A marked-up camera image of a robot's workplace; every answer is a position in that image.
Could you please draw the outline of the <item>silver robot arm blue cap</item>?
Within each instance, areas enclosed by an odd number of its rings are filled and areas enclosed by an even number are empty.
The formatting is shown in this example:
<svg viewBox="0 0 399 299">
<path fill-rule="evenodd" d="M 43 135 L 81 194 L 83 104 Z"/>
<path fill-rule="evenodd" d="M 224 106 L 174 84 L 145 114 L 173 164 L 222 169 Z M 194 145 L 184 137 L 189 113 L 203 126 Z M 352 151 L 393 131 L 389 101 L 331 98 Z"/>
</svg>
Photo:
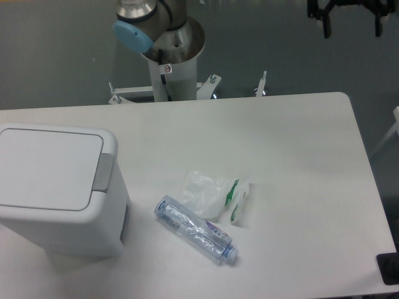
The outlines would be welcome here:
<svg viewBox="0 0 399 299">
<path fill-rule="evenodd" d="M 382 18 L 398 9 L 398 1 L 307 1 L 307 17 L 322 23 L 324 37 L 331 36 L 330 12 L 335 7 L 362 6 L 375 17 L 375 35 L 382 34 Z M 202 52 L 204 29 L 187 14 L 186 1 L 117 1 L 115 37 L 129 50 L 156 64 L 180 64 Z"/>
</svg>

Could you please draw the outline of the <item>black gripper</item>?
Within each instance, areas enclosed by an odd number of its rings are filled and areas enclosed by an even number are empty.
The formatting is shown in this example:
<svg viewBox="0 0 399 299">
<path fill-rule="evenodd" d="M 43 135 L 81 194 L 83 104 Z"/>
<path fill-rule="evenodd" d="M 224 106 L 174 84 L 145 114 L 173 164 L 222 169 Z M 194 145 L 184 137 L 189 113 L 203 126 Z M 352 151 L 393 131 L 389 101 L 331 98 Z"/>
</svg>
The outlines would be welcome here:
<svg viewBox="0 0 399 299">
<path fill-rule="evenodd" d="M 328 1 L 325 7 L 320 8 L 318 1 L 307 1 L 307 16 L 322 21 L 324 38 L 331 36 L 330 12 L 335 6 L 363 6 L 375 16 L 375 36 L 380 37 L 383 31 L 382 19 L 398 8 L 398 1 L 369 1 L 369 0 L 336 0 Z"/>
</svg>

